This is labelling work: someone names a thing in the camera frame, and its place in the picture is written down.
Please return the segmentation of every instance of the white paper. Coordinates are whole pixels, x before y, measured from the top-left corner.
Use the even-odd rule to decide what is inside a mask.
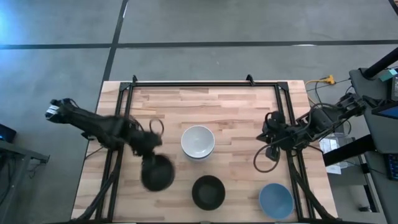
[[[336,139],[324,138],[319,142],[319,145],[321,146],[323,153],[328,153],[330,151],[333,151],[333,150],[339,148],[339,145],[338,145],[338,142]],[[329,174],[341,174],[341,168],[339,166],[339,163],[326,167],[326,171]]]

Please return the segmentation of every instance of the bowl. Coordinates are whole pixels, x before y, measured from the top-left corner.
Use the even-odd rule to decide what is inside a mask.
[[[141,166],[141,182],[147,190],[165,190],[174,181],[174,166],[165,155],[158,154],[143,160]]]
[[[276,220],[283,220],[293,212],[293,197],[281,184],[268,184],[259,195],[262,211]]]
[[[224,184],[215,176],[204,175],[194,183],[192,199],[199,208],[206,211],[214,210],[224,202]]]
[[[214,150],[213,133],[204,126],[192,126],[181,137],[182,151],[194,161],[206,159]]]

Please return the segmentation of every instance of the white bowl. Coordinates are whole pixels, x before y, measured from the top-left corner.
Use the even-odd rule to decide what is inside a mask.
[[[190,159],[202,161],[213,152],[214,135],[204,126],[192,126],[182,134],[181,146]]]

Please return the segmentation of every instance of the blue bowl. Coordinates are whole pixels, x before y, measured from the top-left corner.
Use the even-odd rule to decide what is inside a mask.
[[[280,184],[268,184],[261,191],[259,202],[262,211],[276,220],[283,220],[293,212],[293,197]]]

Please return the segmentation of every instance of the metal stand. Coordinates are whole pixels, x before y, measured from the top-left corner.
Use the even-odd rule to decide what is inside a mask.
[[[336,164],[354,156],[359,156],[368,151],[375,151],[376,147],[370,134],[361,137],[349,144],[341,146],[338,149],[330,151],[323,155],[325,166]]]
[[[24,149],[22,147],[15,146],[6,141],[0,141],[0,152],[10,154],[10,156],[15,157],[17,166],[14,175],[12,175],[11,181],[9,183],[10,187],[7,191],[6,198],[4,199],[2,205],[0,206],[0,223],[3,224],[6,222],[8,217],[9,209],[11,207],[11,203],[15,201],[15,195],[18,190],[19,185],[22,182],[22,178],[27,171],[29,162],[31,159],[37,159],[40,163],[47,163],[49,161],[50,156],[46,156],[44,154],[34,152],[28,149]]]

